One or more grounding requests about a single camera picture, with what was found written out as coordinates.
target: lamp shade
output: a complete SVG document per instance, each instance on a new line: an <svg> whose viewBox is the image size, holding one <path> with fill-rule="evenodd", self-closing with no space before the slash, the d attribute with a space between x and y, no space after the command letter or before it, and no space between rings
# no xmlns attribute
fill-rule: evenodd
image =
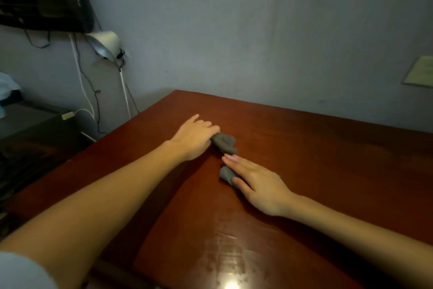
<svg viewBox="0 0 433 289"><path fill-rule="evenodd" d="M111 62L116 61L116 57L121 52L120 39L112 31L101 31L99 33L86 34L89 44L101 57L107 58Z"/></svg>

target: gray sleeve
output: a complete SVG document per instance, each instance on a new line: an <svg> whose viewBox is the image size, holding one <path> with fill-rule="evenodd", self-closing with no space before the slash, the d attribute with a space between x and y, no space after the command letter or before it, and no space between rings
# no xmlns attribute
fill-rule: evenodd
<svg viewBox="0 0 433 289"><path fill-rule="evenodd" d="M27 257L0 252L2 289L58 289L47 271Z"/></svg>

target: silver lamp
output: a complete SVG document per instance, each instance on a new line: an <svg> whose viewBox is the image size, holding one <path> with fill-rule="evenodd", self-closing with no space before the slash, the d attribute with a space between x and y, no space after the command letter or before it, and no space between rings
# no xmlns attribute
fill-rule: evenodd
<svg viewBox="0 0 433 289"><path fill-rule="evenodd" d="M125 95L125 102L127 103L128 115L131 119L131 111L129 110L125 81L123 80L123 70L122 67L119 66L119 64L117 63L117 59L125 57L125 52L120 47L119 37L112 31L89 33L86 34L86 37L89 41L89 44L98 55L113 62L119 69L120 80L122 81L123 94Z"/></svg>

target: white wall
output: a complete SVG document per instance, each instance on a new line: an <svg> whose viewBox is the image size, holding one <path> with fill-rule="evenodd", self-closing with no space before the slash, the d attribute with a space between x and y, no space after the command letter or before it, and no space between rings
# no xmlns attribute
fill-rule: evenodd
<svg viewBox="0 0 433 289"><path fill-rule="evenodd" d="M124 43L140 109L184 89L433 132L433 90L400 84L419 55L433 55L433 0L91 2ZM0 44L0 69L30 98L85 107L65 34L38 50L3 27ZM111 131L127 119L118 73L80 48Z"/></svg>

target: wooden table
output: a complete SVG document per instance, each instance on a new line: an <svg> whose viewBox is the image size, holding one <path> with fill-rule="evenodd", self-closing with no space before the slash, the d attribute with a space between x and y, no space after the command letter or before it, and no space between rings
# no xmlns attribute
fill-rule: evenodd
<svg viewBox="0 0 433 289"><path fill-rule="evenodd" d="M433 244L433 135L175 91L19 193L24 219L156 148L199 113L239 155L329 207ZM261 214L209 149L172 171L102 257L169 288L392 286L324 235Z"/></svg>

